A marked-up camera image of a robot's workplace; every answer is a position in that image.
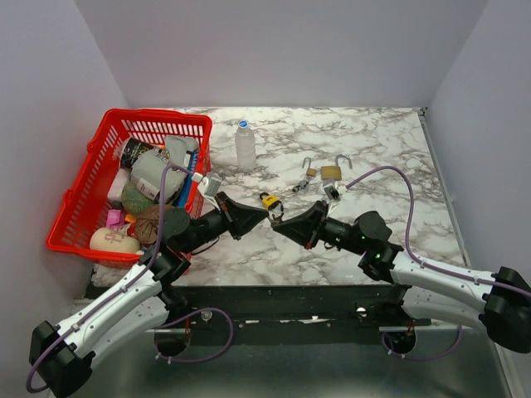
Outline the small brass padlock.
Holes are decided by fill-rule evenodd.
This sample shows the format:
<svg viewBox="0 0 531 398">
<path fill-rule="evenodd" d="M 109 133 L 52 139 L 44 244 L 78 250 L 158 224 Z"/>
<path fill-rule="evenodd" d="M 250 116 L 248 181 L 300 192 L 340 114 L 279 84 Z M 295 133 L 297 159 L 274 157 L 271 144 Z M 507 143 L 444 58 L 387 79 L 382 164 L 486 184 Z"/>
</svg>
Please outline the small brass padlock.
<svg viewBox="0 0 531 398">
<path fill-rule="evenodd" d="M 309 157 L 304 158 L 302 163 L 302 168 L 304 169 L 304 175 L 306 178 L 315 178 L 317 175 L 317 170 L 312 167 L 312 160 Z"/>
</svg>

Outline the large brass padlock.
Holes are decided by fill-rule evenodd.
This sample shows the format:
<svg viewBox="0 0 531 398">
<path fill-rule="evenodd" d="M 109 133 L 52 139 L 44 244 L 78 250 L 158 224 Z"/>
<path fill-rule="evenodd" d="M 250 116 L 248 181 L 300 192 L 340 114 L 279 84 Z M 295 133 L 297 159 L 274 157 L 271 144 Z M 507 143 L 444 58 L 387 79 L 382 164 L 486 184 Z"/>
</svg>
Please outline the large brass padlock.
<svg viewBox="0 0 531 398">
<path fill-rule="evenodd" d="M 320 168 L 320 176 L 323 181 L 326 180 L 333 180 L 333 181 L 341 181 L 342 180 L 342 169 L 340 167 L 340 160 L 344 159 L 348 163 L 348 167 L 350 169 L 353 168 L 352 160 L 349 156 L 344 154 L 339 154 L 334 158 L 334 163 L 331 165 L 322 166 Z"/>
</svg>

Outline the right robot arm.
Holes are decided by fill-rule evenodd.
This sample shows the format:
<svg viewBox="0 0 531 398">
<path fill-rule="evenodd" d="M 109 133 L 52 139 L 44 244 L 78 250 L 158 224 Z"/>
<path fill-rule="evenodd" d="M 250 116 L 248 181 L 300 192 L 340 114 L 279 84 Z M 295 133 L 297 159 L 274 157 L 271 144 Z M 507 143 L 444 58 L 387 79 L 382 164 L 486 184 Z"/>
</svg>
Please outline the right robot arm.
<svg viewBox="0 0 531 398">
<path fill-rule="evenodd" d="M 273 229 L 307 250 L 323 242 L 360 255 L 358 266 L 370 279 L 403 287 L 403 296 L 382 303 L 390 324 L 410 317 L 440 319 L 483 328 L 493 342 L 513 352 L 530 351 L 530 286 L 514 269 L 480 271 L 420 258 L 390 242 L 392 231 L 377 212 L 347 224 L 329 216 L 325 201 L 275 222 Z"/>
</svg>

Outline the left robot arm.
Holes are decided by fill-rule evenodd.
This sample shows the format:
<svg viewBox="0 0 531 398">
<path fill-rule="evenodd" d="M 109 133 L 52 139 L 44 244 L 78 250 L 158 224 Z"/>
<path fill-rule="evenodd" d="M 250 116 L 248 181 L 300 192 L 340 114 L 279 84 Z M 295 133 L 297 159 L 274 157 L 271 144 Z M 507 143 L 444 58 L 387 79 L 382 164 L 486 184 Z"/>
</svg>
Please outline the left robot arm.
<svg viewBox="0 0 531 398">
<path fill-rule="evenodd" d="M 268 217 L 267 210 L 233 201 L 224 192 L 215 195 L 214 204 L 197 219 L 182 208 L 164 210 L 156 242 L 118 283 L 78 314 L 33 329 L 30 373 L 43 380 L 45 389 L 57 397 L 78 391 L 92 374 L 96 343 L 148 299 L 159 302 L 155 317 L 162 325 L 182 322 L 184 308 L 171 284 L 189 267 L 187 256 L 224 233 L 239 240 Z"/>
</svg>

